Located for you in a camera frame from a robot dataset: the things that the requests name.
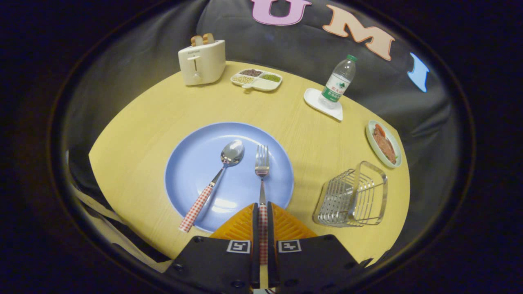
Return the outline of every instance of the white coaster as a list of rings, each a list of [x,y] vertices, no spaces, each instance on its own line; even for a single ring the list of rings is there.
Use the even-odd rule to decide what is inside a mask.
[[[343,108],[340,102],[336,102],[336,106],[333,109],[328,109],[320,102],[320,96],[322,92],[318,89],[308,88],[303,94],[305,102],[309,104],[312,108],[317,109],[329,116],[334,117],[335,119],[342,121],[343,120]]]

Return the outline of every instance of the water bottle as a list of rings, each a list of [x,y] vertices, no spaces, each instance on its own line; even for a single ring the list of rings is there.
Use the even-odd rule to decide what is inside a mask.
[[[352,82],[356,74],[356,63],[358,59],[352,55],[347,55],[347,59],[342,60],[332,71],[325,88],[320,96],[320,102],[328,109],[336,106],[339,98]]]

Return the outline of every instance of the pink letter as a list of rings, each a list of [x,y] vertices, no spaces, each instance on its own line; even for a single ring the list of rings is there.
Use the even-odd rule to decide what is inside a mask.
[[[372,41],[365,43],[365,46],[381,58],[391,60],[389,53],[391,43],[394,41],[391,35],[377,27],[364,28],[354,15],[341,8],[332,5],[327,5],[327,7],[332,9],[332,20],[331,24],[323,26],[324,30],[341,37],[348,37],[349,34],[345,31],[345,25],[347,25],[356,42],[360,43],[372,38]]]
[[[283,17],[277,17],[270,14],[270,7],[274,1],[278,0],[251,0],[254,2],[253,17],[257,22],[274,26],[289,26],[297,24],[303,17],[306,5],[311,5],[305,0],[285,0],[291,4],[289,14]]]

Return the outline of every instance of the red checkered handle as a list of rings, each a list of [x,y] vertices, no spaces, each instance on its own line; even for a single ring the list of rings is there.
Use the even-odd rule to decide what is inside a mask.
[[[267,264],[268,231],[267,231],[267,206],[263,203],[259,206],[258,230],[260,239],[260,264]]]
[[[205,201],[207,201],[207,198],[209,198],[209,195],[211,195],[211,192],[212,187],[209,185],[205,187],[198,199],[196,199],[196,202],[192,205],[191,209],[189,209],[189,212],[185,215],[184,220],[181,221],[181,224],[178,227],[182,232],[189,232],[192,224],[196,220],[196,217],[200,213],[201,208],[205,204]]]

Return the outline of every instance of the small plate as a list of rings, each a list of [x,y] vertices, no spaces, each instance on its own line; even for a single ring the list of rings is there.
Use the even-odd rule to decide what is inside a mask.
[[[265,195],[283,208],[294,189],[292,165],[283,147],[267,132],[239,122],[205,126],[175,147],[165,169],[165,189],[174,209],[184,217],[200,193],[222,168],[220,153],[233,140],[242,140],[243,159],[224,170],[194,226],[214,232],[246,206],[259,201],[260,178],[254,173],[256,147],[269,146],[270,173],[264,178]]]
[[[396,164],[393,164],[389,161],[387,156],[383,154],[383,151],[379,148],[378,144],[376,143],[376,140],[374,139],[374,136],[372,135],[374,133],[374,129],[376,128],[376,124],[379,124],[383,131],[385,131],[385,137],[389,139],[389,141],[392,144],[392,149],[394,149],[394,153],[396,154]],[[367,140],[369,140],[369,144],[374,150],[374,153],[378,156],[378,158],[388,167],[390,168],[396,168],[401,165],[403,156],[401,155],[401,149],[400,145],[397,143],[396,138],[392,135],[392,133],[380,122],[377,122],[375,120],[369,121],[367,124],[367,127],[365,128],[365,133],[367,134]]]
[[[233,82],[233,84],[242,86],[242,88],[244,88],[244,89],[254,88],[259,91],[272,91],[272,90],[278,88],[280,86],[281,82],[283,81],[283,77],[276,73],[257,70],[257,71],[261,72],[261,74],[259,74],[258,76],[251,76],[251,75],[243,75],[240,73],[244,70],[239,71],[237,74],[235,74],[231,77],[231,82]],[[270,81],[270,80],[266,80],[266,79],[262,78],[264,75],[268,75],[268,74],[279,77],[280,81],[274,82],[274,81]],[[239,81],[234,81],[233,79],[236,77],[252,78],[252,81],[249,83],[242,83]]]
[[[303,93],[303,99],[305,99],[305,102],[309,104],[312,108],[321,111],[327,115],[332,116],[333,118],[342,121],[343,120],[343,107],[342,104],[338,101],[334,105],[333,109],[328,109],[325,107],[321,102],[322,92],[318,89],[314,88],[308,88],[305,90],[305,93]]]

